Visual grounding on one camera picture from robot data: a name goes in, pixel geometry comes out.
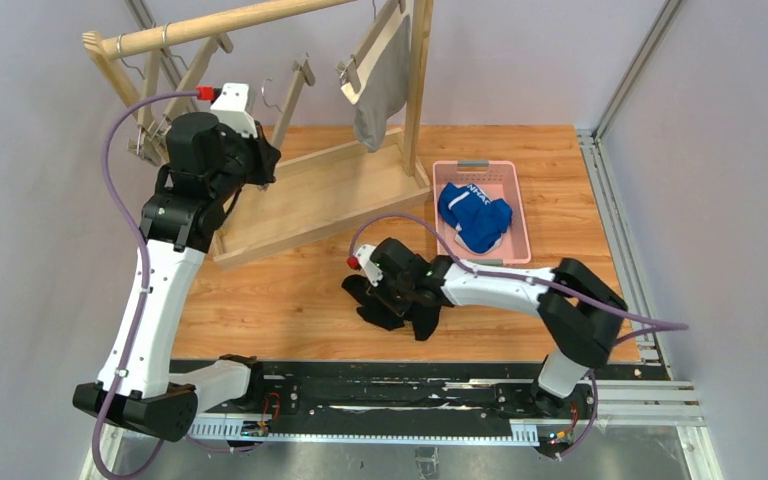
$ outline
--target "gray garment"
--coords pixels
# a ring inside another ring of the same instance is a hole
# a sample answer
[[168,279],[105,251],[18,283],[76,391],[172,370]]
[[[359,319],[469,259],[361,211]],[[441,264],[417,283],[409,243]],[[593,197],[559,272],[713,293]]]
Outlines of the gray garment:
[[405,16],[378,62],[369,72],[363,93],[355,104],[355,137],[375,152],[387,133],[387,119],[399,113],[408,100],[410,78],[410,16]]

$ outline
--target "wooden table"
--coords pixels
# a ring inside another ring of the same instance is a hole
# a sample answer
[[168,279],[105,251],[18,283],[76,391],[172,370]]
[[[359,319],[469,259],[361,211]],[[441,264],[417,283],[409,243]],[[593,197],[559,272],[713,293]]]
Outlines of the wooden table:
[[[352,140],[349,127],[293,127],[283,158]],[[533,251],[529,267],[574,257],[619,291],[572,127],[422,127],[419,155],[429,176],[437,160],[513,161]],[[409,213],[433,224],[433,210],[429,201]],[[225,272],[206,260],[187,299],[173,357],[234,353],[264,359],[539,362],[554,348],[539,319],[484,307],[443,309],[437,331],[426,342],[414,341],[410,326],[388,332],[364,322],[355,301],[340,288],[353,273],[345,263],[352,233]],[[402,219],[382,220],[360,241],[377,244],[388,236],[426,258],[436,253],[431,234]],[[612,360],[639,360],[634,342],[618,347]]]

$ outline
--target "laundry basket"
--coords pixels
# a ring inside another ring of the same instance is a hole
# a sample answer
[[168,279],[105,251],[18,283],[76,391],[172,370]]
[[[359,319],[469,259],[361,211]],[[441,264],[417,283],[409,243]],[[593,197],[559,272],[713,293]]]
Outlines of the laundry basket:
[[[525,212],[516,167],[511,162],[492,160],[459,160],[434,162],[434,214],[437,231],[458,257],[484,265],[522,266],[531,261],[531,246],[525,226]],[[503,198],[513,210],[508,232],[502,236],[502,243],[487,255],[476,255],[455,242],[455,229],[450,227],[437,213],[440,192],[447,183],[463,186],[474,183],[491,199]],[[446,251],[437,243],[437,252]]]

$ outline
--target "gray wall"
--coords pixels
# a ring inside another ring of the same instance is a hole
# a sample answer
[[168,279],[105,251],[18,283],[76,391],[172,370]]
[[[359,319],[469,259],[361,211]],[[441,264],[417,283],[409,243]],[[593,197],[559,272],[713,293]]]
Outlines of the gray wall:
[[768,1],[688,0],[606,146],[726,478],[768,478]]
[[[146,3],[162,25],[256,1]],[[438,0],[423,123],[594,126],[663,1]],[[384,2],[377,0],[379,7]],[[238,50],[217,54],[206,78],[259,90],[274,77],[271,101],[281,101],[290,65],[307,51],[317,84],[302,94],[293,122],[349,124],[352,109],[334,66],[348,59],[372,15],[371,0],[360,0],[234,32]],[[185,58],[197,49],[196,43],[175,47]],[[258,101],[256,118],[271,124],[276,116]],[[393,121],[402,123],[403,116]]]
[[[77,478],[89,445],[72,389],[107,356],[136,255],[99,168],[121,102],[80,37],[132,25],[122,2],[0,0],[0,478]],[[124,140],[113,175],[137,212],[154,172]]]

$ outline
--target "blue cloth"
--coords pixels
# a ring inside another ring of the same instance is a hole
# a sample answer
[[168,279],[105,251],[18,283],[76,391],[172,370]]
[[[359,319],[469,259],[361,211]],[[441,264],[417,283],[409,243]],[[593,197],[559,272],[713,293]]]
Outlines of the blue cloth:
[[464,245],[475,253],[487,253],[508,231],[513,211],[503,199],[490,200],[477,185],[456,187],[449,183],[440,192],[437,211],[458,231]]

